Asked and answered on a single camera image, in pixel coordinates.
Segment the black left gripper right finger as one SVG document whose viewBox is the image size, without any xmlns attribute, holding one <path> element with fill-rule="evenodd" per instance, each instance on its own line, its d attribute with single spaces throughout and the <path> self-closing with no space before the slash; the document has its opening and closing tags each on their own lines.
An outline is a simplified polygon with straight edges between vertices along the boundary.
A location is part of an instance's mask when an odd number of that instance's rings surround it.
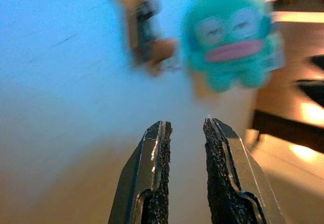
<svg viewBox="0 0 324 224">
<path fill-rule="evenodd" d="M 265 172 L 235 131 L 216 118 L 203 130 L 212 223 L 285 223 Z"/>
</svg>

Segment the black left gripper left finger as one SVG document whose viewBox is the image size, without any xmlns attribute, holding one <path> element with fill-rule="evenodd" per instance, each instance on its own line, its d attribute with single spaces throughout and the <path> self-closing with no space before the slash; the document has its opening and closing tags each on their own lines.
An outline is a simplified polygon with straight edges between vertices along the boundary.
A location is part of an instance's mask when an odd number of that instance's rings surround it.
<svg viewBox="0 0 324 224">
<path fill-rule="evenodd" d="M 146 129 L 124 165 L 109 223 L 168 223 L 171 123 Z"/>
</svg>

